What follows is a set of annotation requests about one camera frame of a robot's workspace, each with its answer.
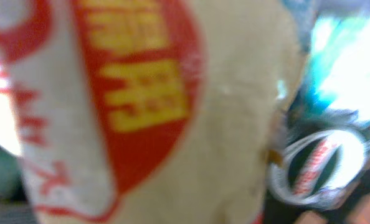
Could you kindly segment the orange wet sheet package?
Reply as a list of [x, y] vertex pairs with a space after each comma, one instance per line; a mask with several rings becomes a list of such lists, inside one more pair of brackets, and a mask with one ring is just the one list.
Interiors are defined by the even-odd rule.
[[258, 223], [304, 61], [285, 1], [0, 1], [0, 136], [40, 223]]

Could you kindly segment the green Kleenex tissue pack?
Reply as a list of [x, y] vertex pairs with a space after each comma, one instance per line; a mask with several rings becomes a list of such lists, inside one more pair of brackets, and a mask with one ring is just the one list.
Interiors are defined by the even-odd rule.
[[320, 14], [290, 121], [370, 126], [370, 13]]

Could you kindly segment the dark green scrub pad pack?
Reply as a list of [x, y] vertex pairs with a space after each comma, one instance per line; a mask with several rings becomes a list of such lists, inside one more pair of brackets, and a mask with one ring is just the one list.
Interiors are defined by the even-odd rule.
[[370, 223], [370, 126], [275, 124], [264, 223]]

